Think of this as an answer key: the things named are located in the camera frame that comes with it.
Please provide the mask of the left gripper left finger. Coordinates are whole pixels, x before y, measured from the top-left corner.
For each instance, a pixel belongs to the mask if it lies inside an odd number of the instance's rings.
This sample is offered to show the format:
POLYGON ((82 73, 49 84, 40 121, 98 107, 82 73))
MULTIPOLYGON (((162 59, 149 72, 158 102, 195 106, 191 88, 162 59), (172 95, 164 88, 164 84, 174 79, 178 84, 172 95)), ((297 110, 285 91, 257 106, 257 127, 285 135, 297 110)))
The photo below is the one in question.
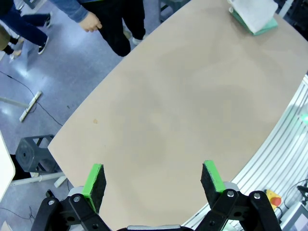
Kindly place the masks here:
POLYGON ((40 204, 31 230, 68 231, 72 225, 81 225, 85 231, 109 231, 99 216, 106 188, 102 164, 94 164, 81 193, 59 201, 46 197, 40 204))

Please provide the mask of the person's right hand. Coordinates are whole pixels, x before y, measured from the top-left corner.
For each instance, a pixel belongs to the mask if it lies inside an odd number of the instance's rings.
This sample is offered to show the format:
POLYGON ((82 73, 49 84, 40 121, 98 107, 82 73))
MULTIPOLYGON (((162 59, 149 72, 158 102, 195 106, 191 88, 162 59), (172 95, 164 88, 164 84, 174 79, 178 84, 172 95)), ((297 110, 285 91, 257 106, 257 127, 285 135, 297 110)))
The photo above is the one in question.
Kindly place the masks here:
POLYGON ((87 16, 79 23, 79 25, 86 32, 94 32, 102 28, 100 20, 92 12, 88 12, 87 16))

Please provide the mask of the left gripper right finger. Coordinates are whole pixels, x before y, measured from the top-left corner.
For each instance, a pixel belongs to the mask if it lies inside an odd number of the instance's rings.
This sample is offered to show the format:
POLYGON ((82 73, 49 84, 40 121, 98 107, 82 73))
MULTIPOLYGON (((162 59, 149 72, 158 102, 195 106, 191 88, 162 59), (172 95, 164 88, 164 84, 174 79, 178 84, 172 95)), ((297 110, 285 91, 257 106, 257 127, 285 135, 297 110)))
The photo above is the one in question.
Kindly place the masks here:
POLYGON ((244 195, 226 188, 212 160, 203 162, 201 184, 210 211, 197 226, 197 231, 221 231, 228 220, 239 221, 245 231, 280 231, 281 227, 263 191, 244 195))

